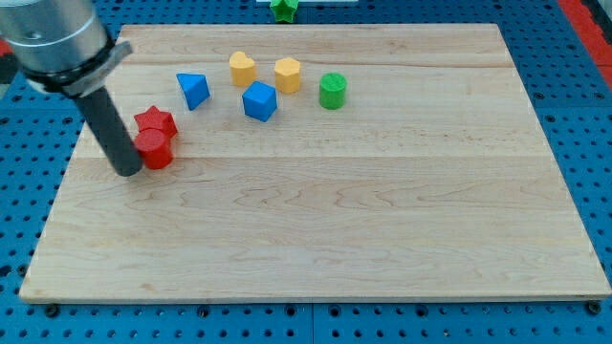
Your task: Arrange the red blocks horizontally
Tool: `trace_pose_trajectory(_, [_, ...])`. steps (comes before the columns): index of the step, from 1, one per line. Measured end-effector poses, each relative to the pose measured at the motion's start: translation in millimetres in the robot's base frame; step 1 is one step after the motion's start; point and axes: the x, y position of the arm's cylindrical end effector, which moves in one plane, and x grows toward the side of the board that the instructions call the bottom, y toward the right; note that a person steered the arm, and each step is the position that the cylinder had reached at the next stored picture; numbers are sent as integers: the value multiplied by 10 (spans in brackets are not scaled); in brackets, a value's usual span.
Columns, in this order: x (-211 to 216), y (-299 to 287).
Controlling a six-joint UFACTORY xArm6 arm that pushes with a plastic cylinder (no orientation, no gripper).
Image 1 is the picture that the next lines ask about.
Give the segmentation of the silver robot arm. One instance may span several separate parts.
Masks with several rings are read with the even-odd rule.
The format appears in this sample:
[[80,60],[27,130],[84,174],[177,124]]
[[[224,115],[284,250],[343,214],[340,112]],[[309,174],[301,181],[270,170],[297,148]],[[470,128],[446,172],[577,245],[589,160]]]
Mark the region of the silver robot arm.
[[116,43],[90,0],[1,0],[1,38],[42,93],[87,97],[132,53]]

